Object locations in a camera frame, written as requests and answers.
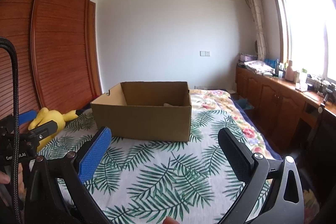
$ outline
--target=open cardboard box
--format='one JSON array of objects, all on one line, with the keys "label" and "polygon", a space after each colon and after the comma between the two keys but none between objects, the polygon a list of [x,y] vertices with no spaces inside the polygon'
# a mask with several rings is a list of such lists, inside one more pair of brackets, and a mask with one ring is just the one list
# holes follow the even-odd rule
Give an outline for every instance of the open cardboard box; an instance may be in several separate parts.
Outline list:
[{"label": "open cardboard box", "polygon": [[188,142],[191,102],[187,82],[123,82],[91,102],[98,128],[112,136]]}]

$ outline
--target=yellow plush toy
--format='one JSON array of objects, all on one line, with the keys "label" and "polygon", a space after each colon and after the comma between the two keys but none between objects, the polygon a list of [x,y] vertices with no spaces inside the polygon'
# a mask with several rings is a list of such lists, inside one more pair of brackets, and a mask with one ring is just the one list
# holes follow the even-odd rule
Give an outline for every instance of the yellow plush toy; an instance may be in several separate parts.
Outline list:
[{"label": "yellow plush toy", "polygon": [[50,142],[56,135],[64,129],[65,122],[76,119],[78,115],[75,110],[68,112],[67,114],[61,114],[57,110],[48,110],[46,107],[43,107],[36,118],[29,124],[28,130],[32,130],[37,126],[40,126],[49,121],[55,121],[57,123],[56,133],[50,135],[49,137],[40,141],[40,145],[37,147],[37,152],[39,152],[48,142]]}]

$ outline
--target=floral blanket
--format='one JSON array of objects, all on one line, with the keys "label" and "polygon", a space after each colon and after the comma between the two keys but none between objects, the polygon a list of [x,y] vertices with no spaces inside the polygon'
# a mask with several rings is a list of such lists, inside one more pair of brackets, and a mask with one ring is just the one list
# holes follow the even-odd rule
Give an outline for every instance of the floral blanket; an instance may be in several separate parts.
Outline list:
[{"label": "floral blanket", "polygon": [[[228,93],[191,90],[190,96],[188,143],[112,138],[94,177],[85,182],[112,223],[160,223],[166,216],[183,223],[217,223],[244,187],[219,147],[217,134],[223,127],[253,152],[272,158],[260,133],[243,119]],[[77,151],[96,131],[89,109],[40,154],[48,159],[63,157]],[[72,204],[64,181],[59,184]],[[249,219],[258,215],[269,186],[266,181]]]}]

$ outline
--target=window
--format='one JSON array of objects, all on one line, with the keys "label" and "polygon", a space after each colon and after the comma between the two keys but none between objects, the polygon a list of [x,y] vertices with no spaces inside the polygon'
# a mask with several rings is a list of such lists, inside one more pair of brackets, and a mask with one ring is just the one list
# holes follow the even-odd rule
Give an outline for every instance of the window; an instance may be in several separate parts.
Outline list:
[{"label": "window", "polygon": [[336,10],[331,0],[276,0],[282,61],[336,81]]}]

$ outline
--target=black braided cable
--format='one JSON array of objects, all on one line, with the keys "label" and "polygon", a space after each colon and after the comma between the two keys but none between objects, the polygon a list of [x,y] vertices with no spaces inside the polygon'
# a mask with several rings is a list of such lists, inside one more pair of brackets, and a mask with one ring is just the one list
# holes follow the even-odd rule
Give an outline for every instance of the black braided cable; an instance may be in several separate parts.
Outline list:
[{"label": "black braided cable", "polygon": [[18,205],[18,159],[19,159],[19,88],[18,88],[18,64],[17,55],[14,45],[6,38],[0,37],[0,48],[5,49],[12,61],[13,73],[13,116],[14,116],[14,147],[12,157],[12,170],[11,170],[11,186],[12,186],[12,207],[19,224],[22,223],[21,212]]}]

